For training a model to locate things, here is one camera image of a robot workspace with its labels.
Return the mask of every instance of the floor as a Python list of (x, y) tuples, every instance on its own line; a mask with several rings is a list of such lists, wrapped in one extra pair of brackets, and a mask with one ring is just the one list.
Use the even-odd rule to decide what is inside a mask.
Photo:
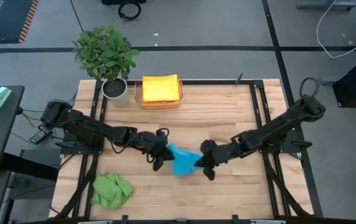
[[(88, 79), (78, 69), (80, 65), (74, 55), (61, 50), (73, 47), (71, 40), (78, 38), (81, 29), (113, 25), (133, 46), (189, 46), (171, 51), (148, 48), (136, 58), (138, 66), (131, 71), (130, 78), (172, 73), (183, 78), (236, 78), (243, 72), (243, 78), (284, 80), (286, 74), (272, 48), (263, 2), (269, 5), (281, 47), (317, 47), (316, 25), (324, 13), (297, 10), (296, 0), (148, 0), (138, 19), (123, 22), (115, 12), (116, 6), (104, 6), (98, 0), (71, 2), (40, 1), (26, 41), (0, 45), (6, 52), (26, 51), (0, 54), (0, 85), (24, 85), (21, 105), (25, 109), (42, 110), (54, 98), (69, 100), (79, 80)], [(329, 47), (355, 46), (356, 7), (350, 12), (330, 12), (322, 23), (320, 35), (322, 43)], [(196, 50), (190, 46), (222, 47)], [(250, 50), (223, 46), (250, 46)], [(281, 54), (294, 99), (299, 98), (299, 85), (304, 78), (323, 75), (340, 78), (356, 65), (356, 52), (337, 59), (302, 48)], [(286, 96), (290, 97), (289, 86), (285, 87)], [(314, 144), (308, 152), (323, 215), (356, 219), (356, 109), (338, 108), (328, 86), (323, 86), (317, 97), (326, 106), (326, 115), (317, 123), (303, 124), (302, 129), (306, 140)], [(12, 131), (25, 139), (36, 133), (21, 116), (17, 117)], [(54, 147), (51, 140), (34, 146), (11, 136), (6, 151), (18, 154), (21, 149)], [(49, 203), (49, 199), (17, 201), (11, 218), (17, 222), (44, 220)]]

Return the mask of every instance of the blue cloth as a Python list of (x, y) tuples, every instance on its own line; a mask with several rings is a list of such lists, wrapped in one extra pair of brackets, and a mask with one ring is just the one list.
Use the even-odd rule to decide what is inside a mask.
[(172, 172), (174, 175), (183, 177), (193, 174), (197, 169), (201, 169), (201, 167), (195, 166), (195, 163), (202, 157), (200, 154), (178, 149), (175, 144), (170, 144), (167, 148), (175, 158), (172, 161)]

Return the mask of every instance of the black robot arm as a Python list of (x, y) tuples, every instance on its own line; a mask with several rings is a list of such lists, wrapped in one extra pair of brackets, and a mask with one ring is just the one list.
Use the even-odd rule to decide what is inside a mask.
[(285, 113), (281, 114), (260, 129), (244, 131), (230, 140), (229, 144), (217, 145), (213, 140), (202, 143), (200, 150), (203, 157), (195, 166), (203, 167), (204, 174), (213, 180), (213, 168), (230, 159), (244, 158), (254, 153), (258, 148), (280, 145), (286, 134), (301, 122), (314, 122), (322, 118), (325, 107), (313, 96), (303, 96)]
[(48, 103), (41, 121), (46, 127), (61, 128), (72, 133), (86, 146), (94, 146), (98, 137), (103, 136), (110, 141), (113, 149), (114, 145), (123, 149), (126, 147), (137, 149), (146, 154), (148, 162), (153, 163), (155, 171), (160, 169), (164, 161), (174, 159), (171, 151), (166, 147), (169, 134), (167, 129), (159, 129), (153, 134), (148, 131), (138, 132), (134, 127), (112, 127), (73, 110), (68, 103), (59, 101)]

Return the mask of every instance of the wooden tabletop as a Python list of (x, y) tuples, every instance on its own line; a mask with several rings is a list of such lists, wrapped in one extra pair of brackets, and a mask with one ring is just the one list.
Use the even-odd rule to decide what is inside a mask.
[[(275, 118), (286, 111), (282, 88), (279, 80), (264, 80), (264, 84), (271, 117)], [(95, 81), (80, 82), (76, 110), (90, 114), (94, 87)], [(155, 132), (159, 128), (169, 128), (169, 143), (198, 153), (201, 153), (200, 144), (206, 139), (229, 139), (242, 131), (257, 128), (248, 85), (184, 85), (183, 93), (179, 108), (142, 110), (134, 100), (133, 88), (129, 87), (129, 105), (114, 108), (109, 102), (105, 123), (134, 126), (138, 131)], [(97, 119), (101, 99), (102, 96), (98, 102)], [(174, 177), (171, 162), (165, 162), (159, 171), (154, 172), (139, 151), (126, 149), (116, 155), (108, 141), (105, 141), (104, 152), (99, 158), (97, 172), (119, 174), (134, 185), (134, 193), (117, 210), (92, 205), (91, 220), (120, 220), (122, 215), (128, 215), (130, 220), (231, 219), (233, 214), (238, 214), (239, 218), (273, 217), (259, 153), (216, 167), (215, 180), (209, 181), (202, 170), (187, 177)], [(287, 154), (280, 155), (280, 159), (287, 188), (302, 207), (312, 213), (300, 160)], [(52, 201), (54, 209), (60, 211), (74, 193), (81, 161), (82, 157), (77, 155), (59, 172)], [(88, 161), (89, 168), (92, 159), (89, 157)], [(280, 193), (277, 187), (275, 189), (279, 212), (283, 214)], [(83, 193), (79, 215), (83, 215), (86, 197), (87, 190)], [(51, 211), (50, 217), (53, 216), (55, 213)]]

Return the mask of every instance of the folded yellow towel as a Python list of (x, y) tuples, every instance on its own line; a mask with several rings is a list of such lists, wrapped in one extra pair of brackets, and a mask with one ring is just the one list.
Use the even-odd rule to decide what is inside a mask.
[(180, 100), (177, 75), (143, 77), (142, 101), (146, 103)]

